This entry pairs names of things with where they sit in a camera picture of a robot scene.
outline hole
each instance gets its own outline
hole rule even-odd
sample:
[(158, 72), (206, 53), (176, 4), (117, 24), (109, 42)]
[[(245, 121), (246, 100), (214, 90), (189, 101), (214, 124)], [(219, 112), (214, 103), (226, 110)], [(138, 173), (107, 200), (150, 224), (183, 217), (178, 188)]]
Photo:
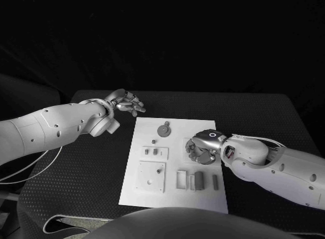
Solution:
[(311, 180), (311, 182), (314, 182), (317, 180), (317, 175), (315, 174), (311, 175), (309, 180)]
[(281, 166), (279, 166), (279, 171), (282, 172), (285, 169), (285, 164), (282, 163)]

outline small part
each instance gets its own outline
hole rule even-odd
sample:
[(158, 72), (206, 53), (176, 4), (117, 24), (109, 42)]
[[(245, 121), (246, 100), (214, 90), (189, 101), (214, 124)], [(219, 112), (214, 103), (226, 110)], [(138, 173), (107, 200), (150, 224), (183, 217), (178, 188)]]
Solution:
[(196, 190), (204, 190), (203, 172), (194, 173), (194, 188)]
[(157, 134), (161, 136), (161, 137), (167, 137), (170, 134), (171, 134), (171, 128), (170, 128), (170, 122), (166, 121), (164, 122), (164, 125), (161, 125), (157, 129)]
[(190, 175), (190, 190), (196, 191), (196, 188), (194, 188), (194, 175)]
[(187, 190), (186, 171), (177, 171), (177, 189)]
[(214, 183), (214, 190), (219, 190), (219, 181), (217, 181), (216, 175), (213, 175), (213, 183)]

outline dark curtain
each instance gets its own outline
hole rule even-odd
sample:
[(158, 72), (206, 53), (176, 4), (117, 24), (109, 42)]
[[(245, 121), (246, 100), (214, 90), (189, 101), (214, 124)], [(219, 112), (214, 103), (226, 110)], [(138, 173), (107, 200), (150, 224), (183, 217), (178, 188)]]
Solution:
[(22, 5), (0, 17), (2, 74), (55, 89), (61, 103), (81, 89), (286, 94), (325, 157), (325, 1)]

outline robotic hand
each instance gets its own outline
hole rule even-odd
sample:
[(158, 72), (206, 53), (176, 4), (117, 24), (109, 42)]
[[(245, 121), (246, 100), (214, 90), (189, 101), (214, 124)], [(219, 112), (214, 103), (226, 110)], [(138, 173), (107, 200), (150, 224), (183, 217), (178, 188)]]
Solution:
[(105, 99), (48, 107), (16, 119), (0, 121), (0, 166), (16, 158), (72, 143), (81, 134), (99, 136), (120, 127), (114, 111), (132, 116), (145, 112), (137, 96), (120, 89)]
[[(268, 147), (260, 140), (276, 147)], [(220, 159), (242, 180), (292, 202), (325, 210), (325, 159), (271, 139), (236, 134), (226, 137), (213, 129), (193, 136), (186, 151), (197, 163), (209, 165)]]

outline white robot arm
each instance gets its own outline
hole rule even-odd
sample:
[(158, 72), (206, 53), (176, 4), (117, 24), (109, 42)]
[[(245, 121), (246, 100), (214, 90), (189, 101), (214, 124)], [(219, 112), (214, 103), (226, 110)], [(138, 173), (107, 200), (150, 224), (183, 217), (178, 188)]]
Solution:
[(45, 108), (16, 119), (0, 121), (0, 166), (32, 153), (72, 143), (81, 134), (94, 137), (120, 127), (114, 110), (145, 112), (144, 104), (124, 89), (102, 99)]
[(268, 147), (258, 139), (236, 134), (226, 137), (210, 129), (194, 135), (186, 150), (193, 161), (207, 165), (220, 158), (242, 180), (292, 202), (325, 210), (325, 159), (269, 139), (278, 147)]

